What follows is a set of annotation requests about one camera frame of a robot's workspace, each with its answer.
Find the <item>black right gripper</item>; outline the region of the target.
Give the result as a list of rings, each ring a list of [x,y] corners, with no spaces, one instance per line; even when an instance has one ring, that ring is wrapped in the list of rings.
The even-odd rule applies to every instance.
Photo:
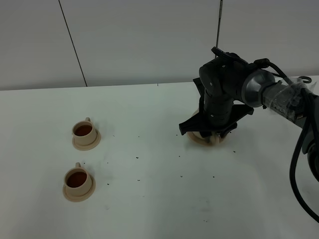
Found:
[[[208,91],[204,94],[203,115],[208,123],[220,128],[225,125],[229,127],[228,121],[237,122],[246,115],[252,115],[254,109],[245,104],[233,104],[234,99],[229,95],[213,96]],[[191,118],[179,124],[182,135],[187,132],[207,131],[207,125],[201,113],[193,115]]]

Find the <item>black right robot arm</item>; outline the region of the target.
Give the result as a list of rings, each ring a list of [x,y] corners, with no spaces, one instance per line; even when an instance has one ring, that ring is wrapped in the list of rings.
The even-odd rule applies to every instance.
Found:
[[[290,78],[267,58],[248,63],[217,47],[212,52],[215,58],[201,66],[194,79],[200,94],[198,110],[179,125],[180,133],[203,145],[217,144],[257,107],[297,125],[302,131],[290,163],[290,185],[298,203],[317,221],[318,215],[304,201],[296,182],[300,154],[307,156],[313,176],[319,176],[319,97],[307,88],[311,78]]]

